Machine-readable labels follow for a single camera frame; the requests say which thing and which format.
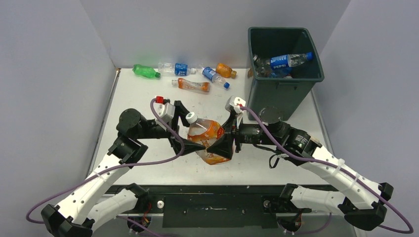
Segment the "clear bottle silver cap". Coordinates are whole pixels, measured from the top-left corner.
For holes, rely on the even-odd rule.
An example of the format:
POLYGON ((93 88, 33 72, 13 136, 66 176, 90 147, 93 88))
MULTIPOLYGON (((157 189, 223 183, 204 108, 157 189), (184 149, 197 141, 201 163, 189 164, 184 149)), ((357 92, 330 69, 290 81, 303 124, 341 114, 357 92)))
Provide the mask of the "clear bottle silver cap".
POLYGON ((254 54, 252 56, 252 59, 255 66, 256 74, 261 78, 267 78, 271 73, 270 59, 260 57, 257 54, 254 54))

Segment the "green plastic bottle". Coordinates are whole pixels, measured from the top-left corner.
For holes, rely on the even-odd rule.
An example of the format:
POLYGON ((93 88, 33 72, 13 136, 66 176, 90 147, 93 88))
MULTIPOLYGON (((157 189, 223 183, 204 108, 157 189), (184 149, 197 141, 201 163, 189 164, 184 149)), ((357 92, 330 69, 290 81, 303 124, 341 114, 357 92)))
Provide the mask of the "green plastic bottle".
POLYGON ((145 77, 148 79, 159 79, 161 77, 161 74, 158 71, 154 70, 151 67, 144 66, 141 64, 133 65, 132 71, 135 75, 145 77))

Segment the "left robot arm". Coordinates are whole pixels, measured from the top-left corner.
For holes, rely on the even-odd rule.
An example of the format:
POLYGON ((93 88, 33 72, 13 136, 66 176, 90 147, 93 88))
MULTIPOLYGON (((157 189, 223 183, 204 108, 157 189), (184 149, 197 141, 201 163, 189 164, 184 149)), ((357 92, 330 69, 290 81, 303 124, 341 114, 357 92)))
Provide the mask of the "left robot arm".
POLYGON ((186 140, 178 133, 178 121, 188 113, 182 102, 173 103, 156 97, 150 105, 159 104, 161 113, 146 119, 136 109, 126 109, 119 116, 118 136, 100 164, 80 184, 63 192, 65 198, 52 205, 44 201, 42 223, 55 237, 90 237, 93 232, 126 211, 142 212, 147 207, 147 193, 137 184, 130 184, 114 197, 100 198, 124 174, 142 166, 148 147, 143 139, 168 139, 178 158, 186 154, 186 140))

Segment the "large orange label bottle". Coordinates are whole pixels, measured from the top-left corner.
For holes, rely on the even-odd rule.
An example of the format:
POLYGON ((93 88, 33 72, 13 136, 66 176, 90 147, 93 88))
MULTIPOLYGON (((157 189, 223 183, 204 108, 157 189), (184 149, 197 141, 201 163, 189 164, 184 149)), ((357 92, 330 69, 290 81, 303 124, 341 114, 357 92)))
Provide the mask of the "large orange label bottle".
POLYGON ((187 139, 205 147, 196 151, 197 155, 209 165, 227 162, 227 158, 207 151, 224 134, 222 126, 214 120, 199 118, 194 112, 188 113, 186 120, 190 124, 187 139))

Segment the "blue label bottle edge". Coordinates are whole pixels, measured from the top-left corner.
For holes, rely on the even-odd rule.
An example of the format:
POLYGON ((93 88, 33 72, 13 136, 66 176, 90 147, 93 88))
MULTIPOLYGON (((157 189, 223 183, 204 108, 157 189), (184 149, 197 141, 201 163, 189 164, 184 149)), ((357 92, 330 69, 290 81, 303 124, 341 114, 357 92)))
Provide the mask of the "blue label bottle edge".
POLYGON ((287 76, 290 76, 292 71, 292 68, 290 67, 284 67, 275 69, 267 74, 268 78, 285 78, 287 76))

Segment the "slim blue label bottle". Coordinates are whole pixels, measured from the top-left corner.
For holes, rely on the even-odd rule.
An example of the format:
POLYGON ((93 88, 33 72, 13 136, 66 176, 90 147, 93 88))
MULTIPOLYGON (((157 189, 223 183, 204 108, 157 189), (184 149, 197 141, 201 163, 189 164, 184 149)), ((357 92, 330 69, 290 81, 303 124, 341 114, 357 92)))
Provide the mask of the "slim blue label bottle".
POLYGON ((282 68, 293 68, 300 66, 306 62, 312 61, 314 54, 312 52, 303 54, 286 54, 275 56, 271 58, 260 58, 257 55, 254 56, 254 62, 259 67, 270 68, 272 70, 282 68))

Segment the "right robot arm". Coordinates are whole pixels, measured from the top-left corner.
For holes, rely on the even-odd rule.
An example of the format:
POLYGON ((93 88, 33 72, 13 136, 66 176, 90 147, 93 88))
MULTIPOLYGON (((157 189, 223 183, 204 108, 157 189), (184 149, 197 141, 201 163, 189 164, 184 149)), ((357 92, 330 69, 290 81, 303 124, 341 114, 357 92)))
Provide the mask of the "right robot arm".
POLYGON ((241 117, 249 109, 243 104, 227 107, 227 121, 213 135, 189 136, 187 146, 197 145, 213 155, 214 163, 231 160, 243 144, 273 152, 275 156, 308 170, 329 183, 334 190, 322 191, 297 184, 286 184, 279 203, 283 210, 320 210, 344 217, 351 225, 371 231, 381 227, 389 208, 393 187, 377 183, 348 167, 343 159, 332 155, 309 133, 294 128, 279 118, 252 113, 255 124, 245 124, 241 117))

